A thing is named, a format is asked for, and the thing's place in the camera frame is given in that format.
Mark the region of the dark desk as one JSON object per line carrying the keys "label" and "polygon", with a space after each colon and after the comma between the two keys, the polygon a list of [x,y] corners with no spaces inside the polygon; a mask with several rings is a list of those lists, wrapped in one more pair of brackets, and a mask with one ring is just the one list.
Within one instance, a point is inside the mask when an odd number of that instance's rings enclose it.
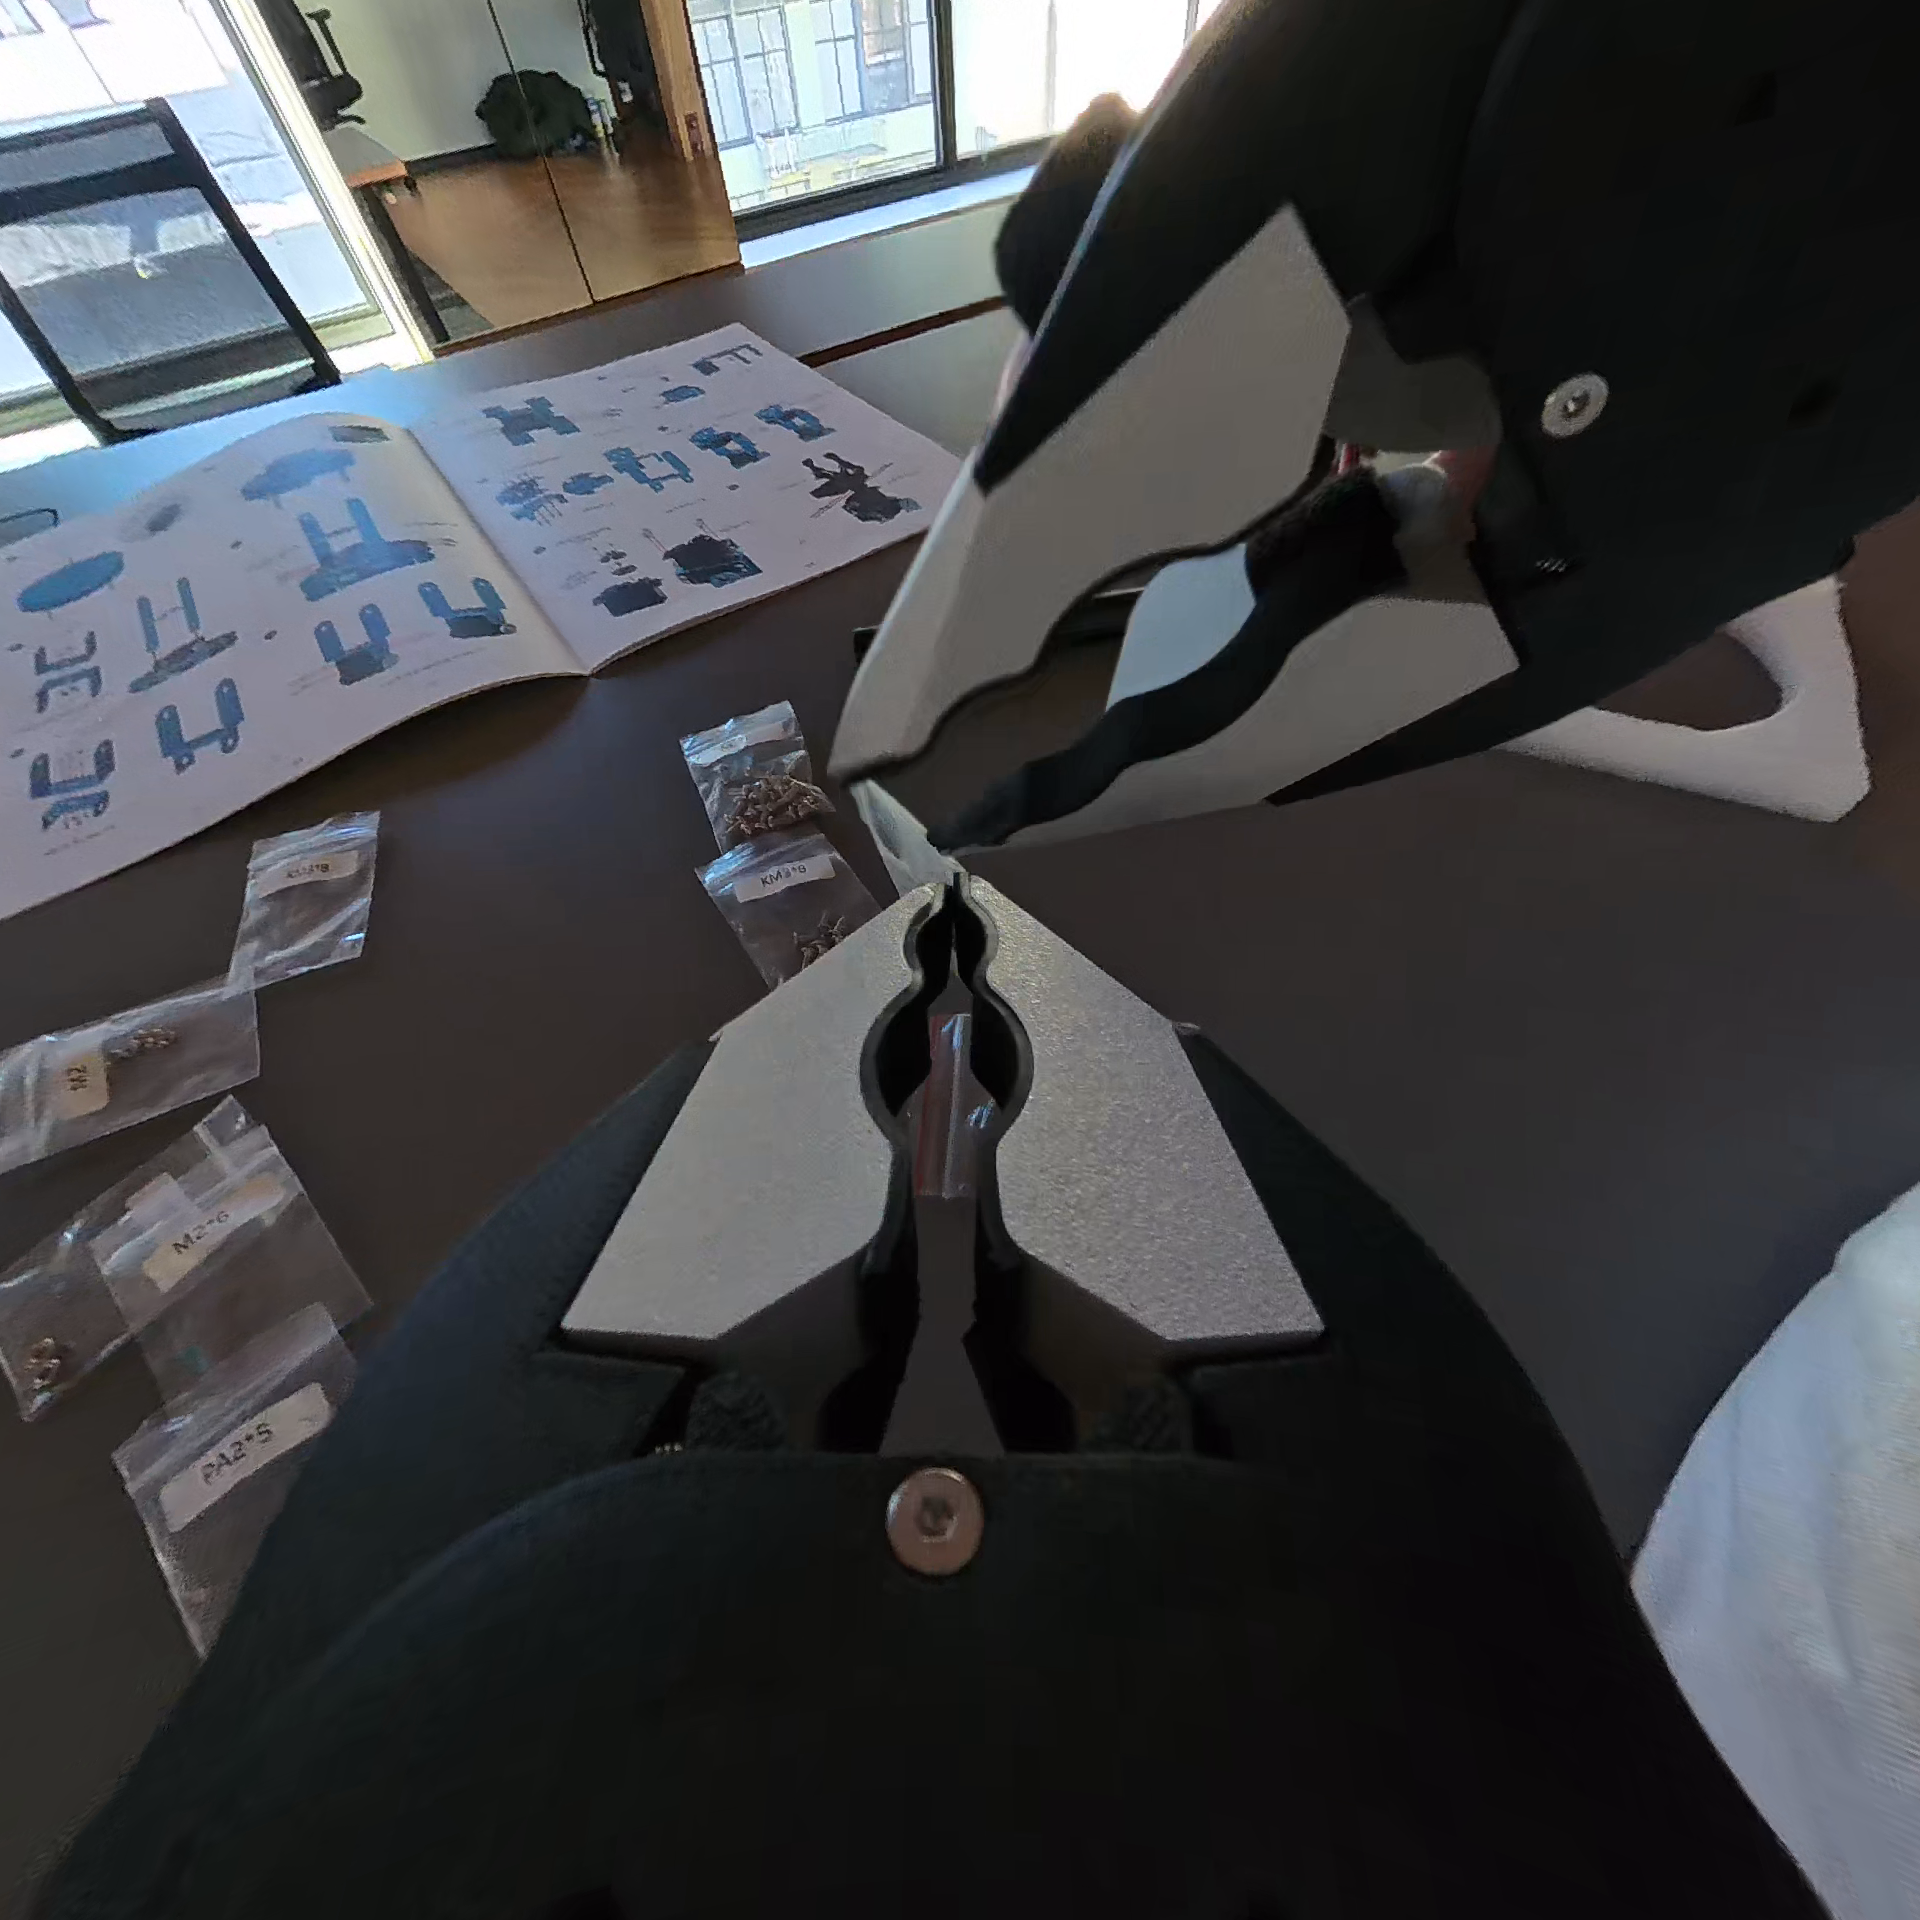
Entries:
{"label": "dark desk", "polygon": [[1089,1433],[980,1257],[1013,1437],[884,1456],[906,1216],[860,1234],[848,1431],[776,1357],[561,1329],[723,1046],[690,1044],[424,1284],[147,1750],[13,1916],[1816,1916],[1696,1727],[1626,1521],[1774,1263],[1683,1194],[1867,1144],[1915,1014],[1600,797],[1476,762],[1094,854],[1326,1333],[1116,1356]]}

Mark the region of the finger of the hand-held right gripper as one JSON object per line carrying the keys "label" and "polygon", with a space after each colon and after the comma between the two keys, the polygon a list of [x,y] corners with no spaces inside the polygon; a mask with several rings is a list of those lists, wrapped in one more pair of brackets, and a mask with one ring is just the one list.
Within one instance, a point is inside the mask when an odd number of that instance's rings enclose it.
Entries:
{"label": "finger of the hand-held right gripper", "polygon": [[[1164,567],[1114,647],[1107,709],[1174,689],[1222,658],[1232,633],[1254,614],[1246,546]],[[987,802],[965,802],[954,785],[928,799],[930,839],[941,852],[1035,848],[1244,808],[1493,685],[1515,664],[1465,553],[1417,548],[1404,588],[1366,596],[1305,636],[1216,735],[1139,760],[1092,802],[1051,823],[987,823]]]}
{"label": "finger of the hand-held right gripper", "polygon": [[921,759],[1108,578],[1252,528],[1305,478],[1348,330],[1283,208],[1014,468],[990,478],[979,447],[856,671],[833,776]]}

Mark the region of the scatter of small parts bags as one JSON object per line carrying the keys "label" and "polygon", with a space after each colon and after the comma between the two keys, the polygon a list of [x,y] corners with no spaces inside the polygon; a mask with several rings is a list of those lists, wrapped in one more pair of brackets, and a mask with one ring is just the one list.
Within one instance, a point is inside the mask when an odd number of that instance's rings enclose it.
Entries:
{"label": "scatter of small parts bags", "polygon": [[562,1316],[749,1012],[693,799],[618,689],[384,757],[373,960],[5,1052],[5,1654],[80,1674],[165,1586],[291,1670],[542,1487],[690,1440],[708,1374]]}

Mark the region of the large glass window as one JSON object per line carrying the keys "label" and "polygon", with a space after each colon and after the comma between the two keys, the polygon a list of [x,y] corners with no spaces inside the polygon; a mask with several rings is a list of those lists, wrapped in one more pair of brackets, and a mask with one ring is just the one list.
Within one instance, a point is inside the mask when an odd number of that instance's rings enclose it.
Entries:
{"label": "large glass window", "polygon": [[5,5],[5,135],[162,97],[340,369],[404,340],[227,5]]}

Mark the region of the small wood-edged table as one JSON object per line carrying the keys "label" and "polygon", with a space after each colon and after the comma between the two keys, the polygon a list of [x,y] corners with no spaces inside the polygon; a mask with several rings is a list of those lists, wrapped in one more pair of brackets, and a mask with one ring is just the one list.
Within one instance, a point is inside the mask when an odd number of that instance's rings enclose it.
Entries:
{"label": "small wood-edged table", "polygon": [[387,153],[374,141],[356,135],[354,128],[342,128],[342,140],[348,140],[342,148],[339,148],[337,141],[329,143],[329,148],[339,153],[337,164],[340,167],[345,184],[368,221],[374,247],[379,248],[396,286],[420,327],[420,334],[427,340],[427,351],[437,354],[449,344],[450,336],[434,297],[426,286],[420,263],[402,242],[389,206],[396,186],[404,186],[410,192],[416,190],[410,167],[404,159]]}

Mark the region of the black mesh office chair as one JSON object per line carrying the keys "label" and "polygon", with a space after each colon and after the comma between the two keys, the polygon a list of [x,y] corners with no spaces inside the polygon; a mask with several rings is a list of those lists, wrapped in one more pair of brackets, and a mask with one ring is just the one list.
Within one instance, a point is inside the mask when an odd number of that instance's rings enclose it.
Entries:
{"label": "black mesh office chair", "polygon": [[342,384],[162,97],[5,135],[2,303],[108,446]]}

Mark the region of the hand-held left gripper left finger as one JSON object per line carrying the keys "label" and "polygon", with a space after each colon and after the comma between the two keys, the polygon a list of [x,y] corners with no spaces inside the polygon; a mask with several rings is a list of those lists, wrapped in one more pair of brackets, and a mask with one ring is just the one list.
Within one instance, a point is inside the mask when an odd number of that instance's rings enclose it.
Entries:
{"label": "hand-held left gripper left finger", "polygon": [[932,881],[720,1029],[566,1341],[744,1374],[796,1445],[875,1450],[921,1324],[917,1116],[941,992]]}

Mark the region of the black backpack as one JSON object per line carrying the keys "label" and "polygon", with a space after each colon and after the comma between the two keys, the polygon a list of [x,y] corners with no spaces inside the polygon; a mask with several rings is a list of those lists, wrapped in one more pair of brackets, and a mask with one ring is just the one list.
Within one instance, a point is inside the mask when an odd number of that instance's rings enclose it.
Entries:
{"label": "black backpack", "polygon": [[491,77],[473,117],[504,159],[580,156],[602,143],[587,96],[548,69],[514,69]]}

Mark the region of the open instruction booklet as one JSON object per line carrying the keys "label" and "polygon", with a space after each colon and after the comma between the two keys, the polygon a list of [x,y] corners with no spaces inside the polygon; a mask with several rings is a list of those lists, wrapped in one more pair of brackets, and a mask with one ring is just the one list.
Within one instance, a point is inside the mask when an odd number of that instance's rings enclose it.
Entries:
{"label": "open instruction booklet", "polygon": [[746,327],[276,422],[5,550],[2,913],[475,693],[587,679],[926,533],[938,441]]}

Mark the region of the clear bag with red parts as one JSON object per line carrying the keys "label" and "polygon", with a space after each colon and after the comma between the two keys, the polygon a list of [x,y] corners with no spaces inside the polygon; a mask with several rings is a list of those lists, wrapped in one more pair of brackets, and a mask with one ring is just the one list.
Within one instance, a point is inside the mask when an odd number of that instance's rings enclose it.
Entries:
{"label": "clear bag with red parts", "polygon": [[[880,863],[901,895],[932,881],[954,889],[962,872],[957,861],[932,848],[924,823],[904,802],[875,781],[860,781],[851,792],[880,852]],[[997,1111],[974,1076],[972,993],[957,972],[957,960],[948,962],[948,977],[928,1008],[926,1029],[928,1078],[918,1092],[917,1198],[974,1199],[979,1150]]]}

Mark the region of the white foam square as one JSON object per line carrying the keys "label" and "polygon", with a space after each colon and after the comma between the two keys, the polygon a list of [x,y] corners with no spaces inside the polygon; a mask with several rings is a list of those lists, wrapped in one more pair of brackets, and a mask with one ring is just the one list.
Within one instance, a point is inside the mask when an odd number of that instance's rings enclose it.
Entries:
{"label": "white foam square", "polygon": [[1504,751],[1602,776],[1834,824],[1869,792],[1857,661],[1837,575],[1753,607],[1723,628],[1774,687],[1776,706],[1736,726],[1686,726],[1611,709],[1576,711]]}

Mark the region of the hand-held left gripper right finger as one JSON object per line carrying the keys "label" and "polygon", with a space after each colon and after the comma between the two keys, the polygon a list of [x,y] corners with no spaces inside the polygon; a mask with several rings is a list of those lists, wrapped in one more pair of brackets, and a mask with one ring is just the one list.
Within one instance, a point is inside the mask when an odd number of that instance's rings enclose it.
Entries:
{"label": "hand-held left gripper right finger", "polygon": [[1189,1036],[979,877],[961,977],[990,1101],[965,1350],[1000,1441],[1069,1450],[1144,1380],[1316,1343]]}

